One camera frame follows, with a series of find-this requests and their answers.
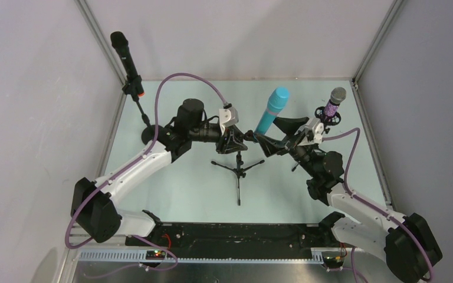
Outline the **tall black tripod stand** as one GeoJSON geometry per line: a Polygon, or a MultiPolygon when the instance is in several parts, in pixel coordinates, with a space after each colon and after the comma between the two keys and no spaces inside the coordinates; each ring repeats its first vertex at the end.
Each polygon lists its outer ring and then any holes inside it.
{"type": "Polygon", "coordinates": [[[235,164],[235,167],[228,167],[226,165],[223,165],[223,164],[220,164],[214,160],[211,161],[211,164],[214,165],[214,166],[219,166],[223,169],[226,169],[226,170],[229,170],[231,172],[233,172],[235,175],[236,175],[236,193],[237,193],[237,205],[238,206],[241,206],[241,188],[240,188],[240,182],[241,182],[241,179],[242,178],[245,178],[246,175],[247,175],[247,171],[252,169],[253,167],[255,166],[258,166],[258,165],[261,165],[263,163],[265,163],[265,160],[260,160],[250,166],[247,166],[247,167],[244,167],[244,161],[242,159],[242,154],[240,151],[237,151],[237,154],[236,154],[236,164],[235,164]]]}

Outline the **blue microphone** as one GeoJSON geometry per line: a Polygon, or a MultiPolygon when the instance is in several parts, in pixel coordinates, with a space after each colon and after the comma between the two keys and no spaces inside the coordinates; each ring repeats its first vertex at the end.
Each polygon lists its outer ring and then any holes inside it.
{"type": "Polygon", "coordinates": [[[256,128],[255,133],[265,134],[273,124],[275,118],[287,105],[290,92],[285,87],[277,87],[269,96],[267,106],[263,112],[256,128]]]}

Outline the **shock mount tripod stand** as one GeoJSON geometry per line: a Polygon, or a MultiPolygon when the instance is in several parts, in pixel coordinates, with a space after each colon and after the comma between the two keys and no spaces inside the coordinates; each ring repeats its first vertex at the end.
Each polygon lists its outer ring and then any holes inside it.
{"type": "Polygon", "coordinates": [[[306,143],[307,146],[321,144],[324,140],[323,133],[327,134],[330,131],[330,126],[336,126],[341,121],[341,116],[337,112],[338,106],[328,104],[316,108],[314,118],[301,118],[298,121],[294,135],[300,136],[302,133],[304,137],[300,139],[301,143],[306,143]]]}

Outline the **purple glitter microphone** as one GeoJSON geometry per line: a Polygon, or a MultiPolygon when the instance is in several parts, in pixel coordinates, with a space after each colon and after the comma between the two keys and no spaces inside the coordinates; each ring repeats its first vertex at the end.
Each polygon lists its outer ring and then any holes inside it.
{"type": "Polygon", "coordinates": [[[339,105],[346,99],[347,92],[343,87],[336,87],[331,91],[330,99],[324,106],[323,114],[326,118],[334,117],[339,105]]]}

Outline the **black round base stand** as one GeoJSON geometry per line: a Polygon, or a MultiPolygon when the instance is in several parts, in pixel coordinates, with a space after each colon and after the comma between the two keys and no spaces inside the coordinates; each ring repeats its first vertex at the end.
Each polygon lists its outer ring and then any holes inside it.
{"type": "Polygon", "coordinates": [[[164,146],[169,147],[169,142],[165,139],[163,135],[160,134],[160,131],[164,128],[158,124],[158,103],[159,103],[159,95],[160,92],[158,91],[155,98],[155,106],[154,106],[154,114],[155,114],[155,124],[152,126],[150,124],[150,120],[148,115],[143,111],[141,104],[139,102],[139,97],[144,95],[145,91],[142,85],[142,78],[140,75],[136,75],[134,77],[127,76],[127,82],[122,88],[123,92],[127,96],[131,96],[132,100],[136,103],[141,118],[144,124],[147,126],[142,134],[146,133],[146,137],[150,137],[152,134],[152,140],[154,142],[162,143],[164,146]]]}

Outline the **black microphone orange end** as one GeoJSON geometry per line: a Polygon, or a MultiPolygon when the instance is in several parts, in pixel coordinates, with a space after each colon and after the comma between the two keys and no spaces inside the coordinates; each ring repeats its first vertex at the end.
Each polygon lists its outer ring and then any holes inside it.
{"type": "Polygon", "coordinates": [[[142,78],[137,72],[130,53],[129,42],[120,31],[112,32],[110,34],[110,40],[111,46],[116,51],[126,71],[126,83],[123,87],[123,92],[126,95],[130,95],[133,101],[139,101],[139,98],[145,94],[145,91],[142,85],[142,78]]]}

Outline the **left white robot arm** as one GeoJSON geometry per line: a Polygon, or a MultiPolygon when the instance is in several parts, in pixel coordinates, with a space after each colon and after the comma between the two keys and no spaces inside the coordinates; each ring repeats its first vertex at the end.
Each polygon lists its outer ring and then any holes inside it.
{"type": "Polygon", "coordinates": [[[175,162],[191,149],[193,142],[214,143],[219,154],[247,150],[244,135],[236,126],[237,110],[227,104],[219,109],[216,119],[214,123],[206,118],[200,100],[184,100],[167,125],[143,131],[146,147],[135,157],[94,181],[84,177],[75,184],[71,214],[76,223],[97,243],[108,241],[114,235],[148,236],[159,222],[153,213],[118,207],[133,189],[175,162]]]}

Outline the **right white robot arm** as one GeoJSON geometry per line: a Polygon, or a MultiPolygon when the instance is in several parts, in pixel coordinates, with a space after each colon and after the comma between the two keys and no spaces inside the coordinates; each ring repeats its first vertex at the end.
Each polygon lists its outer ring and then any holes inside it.
{"type": "Polygon", "coordinates": [[[310,175],[306,182],[314,200],[336,209],[321,221],[338,242],[351,244],[386,263],[402,282],[430,282],[443,255],[426,219],[380,205],[348,184],[350,162],[335,151],[322,151],[329,125],[320,119],[276,118],[282,140],[253,133],[265,156],[289,154],[310,175]]]}

